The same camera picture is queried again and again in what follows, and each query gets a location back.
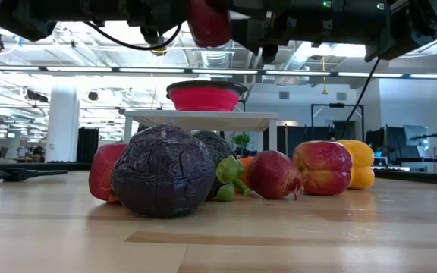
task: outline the monitor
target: monitor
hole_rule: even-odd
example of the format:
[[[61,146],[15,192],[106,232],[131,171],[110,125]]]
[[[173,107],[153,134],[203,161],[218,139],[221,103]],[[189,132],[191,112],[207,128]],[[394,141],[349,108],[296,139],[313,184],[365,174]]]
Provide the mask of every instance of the monitor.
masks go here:
[[[429,147],[429,138],[420,138],[429,134],[428,127],[404,125],[407,146]]]

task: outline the white table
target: white table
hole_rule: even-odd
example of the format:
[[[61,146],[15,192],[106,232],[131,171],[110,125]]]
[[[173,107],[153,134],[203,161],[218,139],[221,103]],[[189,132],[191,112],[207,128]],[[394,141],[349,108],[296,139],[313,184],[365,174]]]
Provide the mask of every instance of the white table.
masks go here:
[[[277,113],[138,110],[126,111],[124,116],[124,141],[127,143],[132,137],[133,121],[136,121],[147,127],[170,123],[184,130],[258,132],[258,152],[263,149],[262,132],[267,128],[273,128],[269,130],[269,149],[278,149]]]

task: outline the wooden tabletop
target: wooden tabletop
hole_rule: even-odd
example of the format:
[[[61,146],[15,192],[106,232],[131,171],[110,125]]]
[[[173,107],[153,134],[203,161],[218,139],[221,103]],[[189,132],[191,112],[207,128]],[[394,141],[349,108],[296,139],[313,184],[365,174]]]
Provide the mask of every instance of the wooden tabletop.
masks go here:
[[[94,199],[87,176],[0,184],[0,272],[437,273],[437,185],[377,180],[155,220]]]

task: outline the ceiling light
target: ceiling light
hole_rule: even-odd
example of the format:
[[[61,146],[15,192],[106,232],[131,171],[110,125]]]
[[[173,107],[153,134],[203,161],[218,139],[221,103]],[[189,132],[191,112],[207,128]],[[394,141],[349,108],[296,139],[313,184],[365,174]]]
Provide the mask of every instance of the ceiling light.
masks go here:
[[[337,57],[358,57],[364,58],[366,50],[364,45],[335,44],[332,48],[332,55]]]
[[[364,73],[364,72],[339,72],[338,76],[340,77],[368,77],[370,76],[370,73]],[[402,77],[403,74],[396,74],[396,73],[374,73],[372,77]]]
[[[437,74],[412,74],[413,79],[437,80]]]
[[[178,68],[119,68],[120,72],[128,73],[184,73],[185,69]]]
[[[234,50],[227,49],[192,49],[193,53],[208,53],[208,54],[235,54]]]
[[[368,77],[370,73],[357,73],[357,72],[340,72],[338,76],[340,77]]]
[[[303,42],[297,49],[297,56],[336,56],[336,57],[365,57],[366,50],[364,45],[352,44],[335,44],[330,46],[328,43],[323,43],[319,47],[313,47],[311,42]]]
[[[258,72],[253,70],[233,70],[233,69],[193,69],[193,73],[198,74],[241,74],[256,75]]]
[[[403,74],[399,73],[374,73],[373,77],[403,77]]]
[[[0,65],[0,71],[39,71],[39,67]]]
[[[110,67],[47,67],[46,69],[62,72],[112,72]]]
[[[314,71],[266,71],[266,75],[273,76],[330,76],[330,72],[314,72]]]

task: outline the green plant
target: green plant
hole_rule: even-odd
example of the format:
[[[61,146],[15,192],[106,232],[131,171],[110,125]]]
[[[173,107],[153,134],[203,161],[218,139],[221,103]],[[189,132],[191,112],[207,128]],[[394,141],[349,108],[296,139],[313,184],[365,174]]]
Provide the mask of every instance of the green plant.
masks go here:
[[[244,155],[244,150],[247,149],[247,145],[250,142],[250,136],[248,134],[242,133],[240,135],[234,136],[234,142],[237,146],[241,148],[242,155]]]

